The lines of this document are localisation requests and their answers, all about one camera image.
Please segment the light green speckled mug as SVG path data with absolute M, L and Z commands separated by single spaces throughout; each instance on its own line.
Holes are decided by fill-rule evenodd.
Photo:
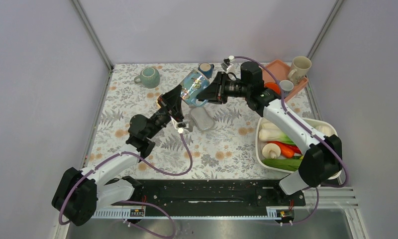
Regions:
M 154 67 L 144 68 L 138 76 L 134 78 L 134 82 L 141 84 L 148 89 L 155 88 L 160 84 L 160 74 Z

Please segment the grey ribbed mug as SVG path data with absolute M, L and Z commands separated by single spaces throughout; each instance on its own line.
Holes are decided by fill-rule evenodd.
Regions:
M 281 88 L 282 93 L 284 94 L 284 98 L 286 98 L 294 89 L 294 84 L 290 80 L 282 80 L 279 82 L 279 87 Z

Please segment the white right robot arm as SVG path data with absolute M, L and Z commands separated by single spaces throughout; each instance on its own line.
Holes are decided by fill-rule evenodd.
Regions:
M 275 202 L 286 205 L 293 199 L 293 193 L 317 187 L 343 169 L 342 143 L 338 136 L 326 136 L 312 129 L 288 110 L 279 94 L 264 87 L 262 70 L 256 62 L 244 62 L 240 66 L 241 78 L 235 81 L 227 73 L 218 72 L 197 99 L 225 104 L 229 97 L 244 98 L 251 110 L 274 123 L 300 149 L 304 158 L 298 170 L 281 179 L 273 192 Z

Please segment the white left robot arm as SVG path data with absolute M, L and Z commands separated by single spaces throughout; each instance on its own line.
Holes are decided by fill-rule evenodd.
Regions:
M 184 126 L 182 114 L 182 86 L 158 97 L 160 108 L 151 116 L 135 115 L 129 123 L 129 138 L 114 155 L 100 163 L 83 169 L 67 169 L 52 199 L 52 206 L 59 211 L 59 224 L 73 223 L 81 226 L 97 209 L 127 201 L 135 205 L 142 200 L 141 189 L 129 181 L 112 179 L 123 170 L 145 160 L 155 142 L 151 139 L 170 122 Z

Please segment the orange mug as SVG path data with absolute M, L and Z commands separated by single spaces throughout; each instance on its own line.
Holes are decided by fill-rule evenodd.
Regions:
M 280 87 L 274 82 L 267 82 L 264 84 L 264 87 L 273 90 L 278 95 L 281 95 Z

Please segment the cream white mug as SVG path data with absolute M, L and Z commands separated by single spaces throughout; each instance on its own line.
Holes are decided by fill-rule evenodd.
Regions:
M 298 85 L 312 67 L 312 61 L 305 56 L 297 56 L 293 59 L 287 79 L 294 85 Z

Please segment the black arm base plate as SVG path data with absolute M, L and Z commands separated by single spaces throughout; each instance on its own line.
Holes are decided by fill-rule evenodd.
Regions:
M 147 203 L 145 216 L 157 217 L 158 206 L 171 217 L 265 216 L 267 208 L 306 205 L 304 194 L 281 195 L 277 180 L 134 180 L 131 201 Z

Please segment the blue butterfly mug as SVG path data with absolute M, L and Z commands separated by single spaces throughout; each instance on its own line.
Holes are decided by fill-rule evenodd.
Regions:
M 180 82 L 181 98 L 190 107 L 202 107 L 208 100 L 197 103 L 197 96 L 209 86 L 209 79 L 200 71 L 193 69 Z

